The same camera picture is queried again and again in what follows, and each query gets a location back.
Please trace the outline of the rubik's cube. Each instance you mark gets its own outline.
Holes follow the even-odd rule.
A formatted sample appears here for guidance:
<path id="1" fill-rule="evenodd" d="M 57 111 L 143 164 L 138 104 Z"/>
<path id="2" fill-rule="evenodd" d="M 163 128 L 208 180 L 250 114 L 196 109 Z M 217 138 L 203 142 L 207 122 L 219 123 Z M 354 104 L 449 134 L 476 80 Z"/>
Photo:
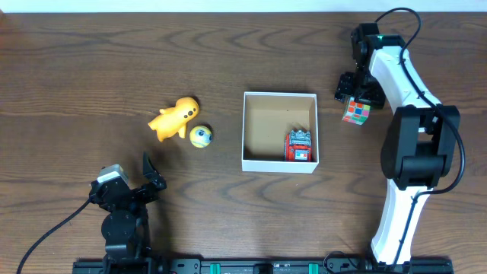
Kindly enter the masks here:
<path id="1" fill-rule="evenodd" d="M 360 126 L 363 125 L 369 117 L 371 107 L 367 104 L 355 102 L 354 97 L 349 97 L 345 104 L 342 120 Z"/>

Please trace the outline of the red toy robot car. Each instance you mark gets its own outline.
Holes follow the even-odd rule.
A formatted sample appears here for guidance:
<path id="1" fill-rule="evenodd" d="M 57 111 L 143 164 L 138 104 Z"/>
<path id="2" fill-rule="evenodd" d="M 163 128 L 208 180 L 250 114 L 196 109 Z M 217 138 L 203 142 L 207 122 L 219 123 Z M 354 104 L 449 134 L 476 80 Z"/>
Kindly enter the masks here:
<path id="1" fill-rule="evenodd" d="M 310 132 L 291 130 L 285 138 L 285 161 L 311 162 L 312 142 Z"/>

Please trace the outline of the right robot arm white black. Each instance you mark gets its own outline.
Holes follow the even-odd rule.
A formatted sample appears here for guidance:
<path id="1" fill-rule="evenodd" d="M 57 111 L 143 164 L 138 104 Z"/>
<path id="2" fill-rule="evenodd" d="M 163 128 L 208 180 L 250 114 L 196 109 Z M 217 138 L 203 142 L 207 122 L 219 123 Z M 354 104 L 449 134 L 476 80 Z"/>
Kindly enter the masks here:
<path id="1" fill-rule="evenodd" d="M 438 181 L 449 173 L 454 149 L 463 145 L 460 113 L 428 90 L 400 35 L 384 35 L 377 23 L 364 23 L 352 31 L 351 42 L 356 69 L 340 76 L 335 92 L 349 106 L 343 119 L 362 124 L 367 107 L 384 104 L 393 111 L 380 152 L 387 197 L 371 251 L 376 264 L 394 269 L 409 265 L 422 208 L 429 196 L 441 194 Z"/>

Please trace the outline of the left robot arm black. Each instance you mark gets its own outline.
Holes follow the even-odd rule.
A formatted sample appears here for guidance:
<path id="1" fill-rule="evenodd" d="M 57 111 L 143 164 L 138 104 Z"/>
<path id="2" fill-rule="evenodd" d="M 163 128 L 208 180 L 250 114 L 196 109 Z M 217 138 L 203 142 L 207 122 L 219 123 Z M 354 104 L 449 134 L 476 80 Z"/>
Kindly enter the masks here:
<path id="1" fill-rule="evenodd" d="M 102 168 L 91 183 L 91 202 L 109 212 L 101 233 L 108 257 L 116 262 L 138 260 L 151 252 L 146 205 L 158 200 L 159 192 L 167 184 L 146 153 L 142 158 L 142 173 L 148 182 L 132 189 L 127 173 L 114 164 Z"/>

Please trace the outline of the orange duck-like toy figure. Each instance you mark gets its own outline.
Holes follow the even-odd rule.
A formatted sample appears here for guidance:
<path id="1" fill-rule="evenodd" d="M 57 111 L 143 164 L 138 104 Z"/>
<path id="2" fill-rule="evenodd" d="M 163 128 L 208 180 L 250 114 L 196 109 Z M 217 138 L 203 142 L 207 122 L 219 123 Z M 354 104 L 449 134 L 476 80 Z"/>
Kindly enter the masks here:
<path id="1" fill-rule="evenodd" d="M 159 115 L 148 123 L 159 142 L 178 135 L 186 138 L 187 123 L 199 114 L 199 104 L 192 97 L 182 97 L 174 107 L 159 109 Z"/>

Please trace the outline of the yellow minion ball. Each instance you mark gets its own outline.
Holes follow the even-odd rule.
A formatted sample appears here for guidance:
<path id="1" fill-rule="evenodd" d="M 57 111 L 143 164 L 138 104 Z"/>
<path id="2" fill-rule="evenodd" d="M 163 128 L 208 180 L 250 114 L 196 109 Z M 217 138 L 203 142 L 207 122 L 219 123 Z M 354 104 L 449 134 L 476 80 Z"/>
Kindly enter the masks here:
<path id="1" fill-rule="evenodd" d="M 212 131 L 206 126 L 195 126 L 189 133 L 193 146 L 205 148 L 212 142 Z"/>

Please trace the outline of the white cardboard box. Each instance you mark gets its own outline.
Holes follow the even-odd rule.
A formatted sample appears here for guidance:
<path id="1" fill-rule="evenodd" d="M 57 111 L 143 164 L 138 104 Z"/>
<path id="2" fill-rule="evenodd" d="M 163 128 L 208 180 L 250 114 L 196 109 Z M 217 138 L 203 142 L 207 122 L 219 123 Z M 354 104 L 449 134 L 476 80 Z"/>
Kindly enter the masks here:
<path id="1" fill-rule="evenodd" d="M 310 160 L 287 161 L 291 132 L 310 133 Z M 247 91 L 243 96 L 243 171 L 311 174 L 320 163 L 317 96 Z"/>

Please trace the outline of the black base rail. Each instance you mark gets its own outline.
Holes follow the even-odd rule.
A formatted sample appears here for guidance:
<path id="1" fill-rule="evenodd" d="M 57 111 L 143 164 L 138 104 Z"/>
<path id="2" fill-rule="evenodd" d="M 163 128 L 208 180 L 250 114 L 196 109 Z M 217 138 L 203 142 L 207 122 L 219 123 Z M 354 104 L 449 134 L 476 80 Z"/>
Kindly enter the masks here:
<path id="1" fill-rule="evenodd" d="M 412 273 L 454 274 L 448 259 L 414 259 L 391 269 L 358 257 L 331 256 L 324 260 L 199 260 L 175 259 L 157 262 L 115 264 L 108 260 L 79 260 L 74 274 L 145 273 L 145 274 L 327 274 L 327 273 Z"/>

